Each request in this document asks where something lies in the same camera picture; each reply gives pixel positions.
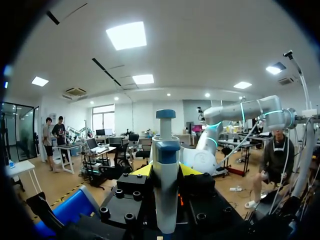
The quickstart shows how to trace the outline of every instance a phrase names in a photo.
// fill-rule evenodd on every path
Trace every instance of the gray wall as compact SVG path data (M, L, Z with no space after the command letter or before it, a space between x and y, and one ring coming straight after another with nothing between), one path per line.
M234 104L232 101L222 101L223 106ZM194 122L194 124L200 124L198 120L199 113L197 107L201 107L203 111L210 107L219 107L221 102L218 100L183 100L183 114L184 124L186 122Z

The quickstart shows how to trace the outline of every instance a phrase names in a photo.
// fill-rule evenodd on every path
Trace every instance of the black box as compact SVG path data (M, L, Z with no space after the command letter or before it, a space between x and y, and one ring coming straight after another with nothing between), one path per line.
M132 214L137 223L142 221L141 206L142 200L134 200L134 197L130 194L124 194L123 197L114 195L105 206L102 206L108 209L110 216L107 219L101 217L101 220L105 224L127 229L128 225L125 220L127 214Z
M146 182L147 176L124 173L116 181L116 185L117 188L123 190L125 194L132 194L133 192L140 192L141 194L144 194L147 190Z

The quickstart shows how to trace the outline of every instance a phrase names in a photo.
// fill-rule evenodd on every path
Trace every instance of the ceiling light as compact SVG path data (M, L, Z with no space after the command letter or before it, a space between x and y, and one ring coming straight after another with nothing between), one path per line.
M252 84L249 82L245 82L245 81L241 81L239 83L237 83L236 85L234 85L233 87L236 89L246 89L248 87L250 87Z
M135 84L153 84L154 76L152 74L138 75L132 77Z
M283 65L281 62L277 62L276 64L273 64L272 66L268 66L265 70L267 70L269 73L271 73L273 75L277 75L285 69L286 69L285 65Z
M43 79L43 78L41 78L41 77L36 76L36 77L32 80L31 83L34 84L34 85L38 85L38 86L40 86L40 87L43 87L43 86L46 85L48 82L49 82L48 80L45 80L45 79Z
M265 70L267 70L269 73L272 73L273 75L276 75L282 72L281 69L274 66L268 66Z
M106 30L115 50L146 46L146 34L143 21L132 22Z

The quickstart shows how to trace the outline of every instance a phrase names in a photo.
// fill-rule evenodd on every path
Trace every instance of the ceiling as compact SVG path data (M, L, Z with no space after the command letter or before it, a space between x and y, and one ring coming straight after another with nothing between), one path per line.
M8 95L61 97L67 89L81 88L88 98L73 102L86 107L91 101L95 106L114 103L115 96L119 102L208 99L205 93L213 100L236 101L243 95L250 100L285 89L277 80L298 76L282 56L290 49L307 84L320 79L319 62L308 39L271 0L92 0L83 6L85 3L61 0L50 9L58 25L46 15L40 20L16 60ZM116 51L106 29L139 21L144 22L147 45ZM154 83L123 90L93 58L122 87L132 84L130 76L135 75L153 74ZM277 62L287 69L278 75L265 70ZM32 85L35 76L49 83ZM233 88L241 81L252 86Z

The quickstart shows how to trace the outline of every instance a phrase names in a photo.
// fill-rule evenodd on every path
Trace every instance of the window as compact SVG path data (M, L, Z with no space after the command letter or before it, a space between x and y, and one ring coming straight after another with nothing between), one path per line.
M115 132L115 105L92 108L92 130L112 129Z

